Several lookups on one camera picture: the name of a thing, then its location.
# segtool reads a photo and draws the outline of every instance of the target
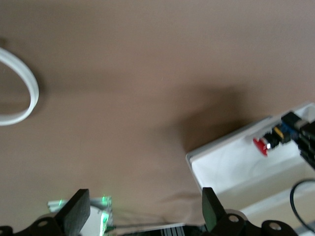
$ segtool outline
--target white box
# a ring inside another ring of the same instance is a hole
[[[315,120],[315,104],[291,109],[299,117]],[[200,188],[212,187],[225,209],[242,211],[253,224],[280,220],[293,228],[300,226],[289,203],[291,187],[315,171],[299,155],[295,142],[279,145],[265,158],[253,144],[280,123],[285,113],[248,125],[186,155]],[[298,212],[306,222],[314,221],[314,187],[297,192]]]

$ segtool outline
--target red plastic cap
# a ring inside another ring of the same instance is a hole
[[[259,151],[264,155],[267,156],[267,146],[261,141],[261,140],[257,140],[257,139],[253,139],[252,140],[254,142],[254,144],[256,145],[256,147],[259,149]]]

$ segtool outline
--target screw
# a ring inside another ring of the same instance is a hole
[[[276,222],[271,222],[269,224],[269,227],[273,230],[281,230],[281,226],[279,224],[277,224]]]
[[[43,221],[39,222],[37,226],[38,226],[38,227],[43,227],[43,226],[45,226],[45,225],[47,225],[47,224],[48,224],[48,221],[43,220]]]
[[[234,223],[236,223],[236,222],[239,221],[239,219],[237,218],[236,215],[230,215],[230,216],[228,217],[228,219],[229,219],[230,221],[234,222]]]

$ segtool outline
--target white ring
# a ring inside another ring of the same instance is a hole
[[[26,110],[11,115],[0,115],[0,126],[5,126],[16,124],[30,115],[38,101],[39,90],[37,81],[31,70],[15,55],[0,48],[0,62],[10,67],[21,77],[31,96],[30,106]]]

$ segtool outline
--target yellow stripe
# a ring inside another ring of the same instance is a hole
[[[274,127],[274,131],[275,131],[282,139],[284,139],[284,134],[281,132],[281,130],[279,130],[278,127]]]

